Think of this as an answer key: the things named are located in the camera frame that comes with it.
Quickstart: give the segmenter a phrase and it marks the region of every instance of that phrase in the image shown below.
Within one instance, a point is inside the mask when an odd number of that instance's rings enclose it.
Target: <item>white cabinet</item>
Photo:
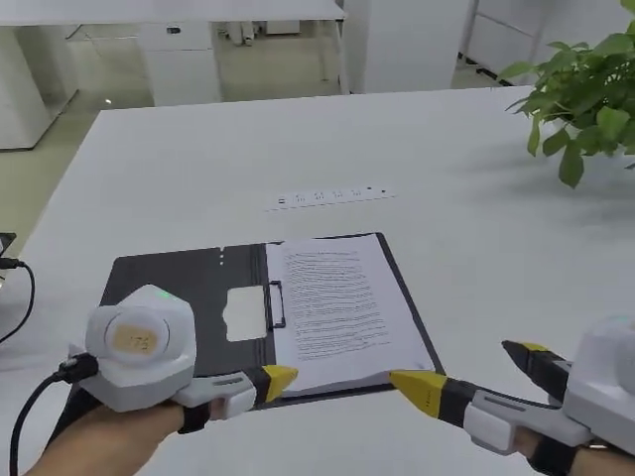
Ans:
[[[213,42],[207,22],[141,25],[138,43],[155,106],[222,101]]]
[[[346,0],[353,92],[450,88],[469,0]]]

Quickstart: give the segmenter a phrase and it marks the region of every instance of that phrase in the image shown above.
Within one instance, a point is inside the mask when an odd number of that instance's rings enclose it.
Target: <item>paper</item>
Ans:
[[[274,333],[276,360],[300,371],[288,394],[434,369],[375,235],[270,245],[267,255],[287,320]]]

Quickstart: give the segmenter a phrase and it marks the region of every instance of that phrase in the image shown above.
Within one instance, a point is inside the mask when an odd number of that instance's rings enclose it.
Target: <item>clipboard clip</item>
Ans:
[[[285,304],[282,300],[282,283],[280,281],[270,281],[269,286],[276,288],[278,290],[278,293],[280,293],[280,321],[276,322],[276,320],[272,316],[271,329],[284,329],[285,327],[287,327],[287,319],[285,318]]]

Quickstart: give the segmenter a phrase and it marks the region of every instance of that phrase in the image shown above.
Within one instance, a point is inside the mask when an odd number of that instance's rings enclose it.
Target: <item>table surface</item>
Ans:
[[[343,18],[334,0],[0,0],[0,26]]]
[[[583,331],[635,308],[632,185],[571,191],[504,112],[524,88],[353,95],[102,112],[22,258],[30,322],[0,346],[0,467],[19,408],[81,339],[115,258],[383,231],[450,375],[529,399],[503,339],[572,357]],[[280,192],[377,184],[398,197],[265,212]],[[26,307],[12,272],[0,335]],[[41,451],[67,387],[23,433]],[[170,438],[142,475],[532,475],[388,392],[276,409]]]

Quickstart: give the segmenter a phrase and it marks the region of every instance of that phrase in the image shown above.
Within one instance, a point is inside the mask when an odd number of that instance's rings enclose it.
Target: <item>socket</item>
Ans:
[[[310,191],[294,191],[276,197],[267,211],[303,208],[306,206],[336,205],[354,201],[378,200],[397,196],[385,186],[358,186]]]

